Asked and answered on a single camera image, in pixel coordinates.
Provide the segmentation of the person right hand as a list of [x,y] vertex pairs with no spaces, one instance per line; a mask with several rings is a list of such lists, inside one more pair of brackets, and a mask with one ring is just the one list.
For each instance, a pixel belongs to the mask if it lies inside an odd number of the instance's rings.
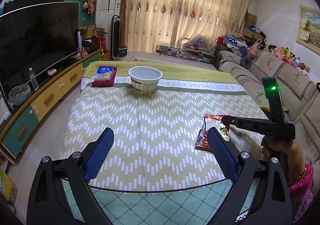
[[283,152],[287,155],[286,178],[288,181],[295,181],[303,176],[305,171],[303,154],[295,140],[274,142],[264,137],[261,146],[261,153],[265,161],[271,158],[270,150]]

